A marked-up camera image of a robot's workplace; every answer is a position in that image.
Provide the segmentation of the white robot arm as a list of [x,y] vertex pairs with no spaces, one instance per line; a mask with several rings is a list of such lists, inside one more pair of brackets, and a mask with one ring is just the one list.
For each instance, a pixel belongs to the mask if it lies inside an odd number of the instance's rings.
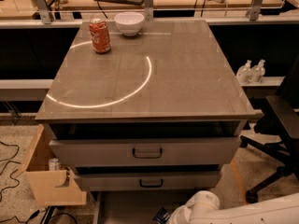
[[299,194],[220,209],[210,191],[198,191],[177,208],[166,224],[299,224]]

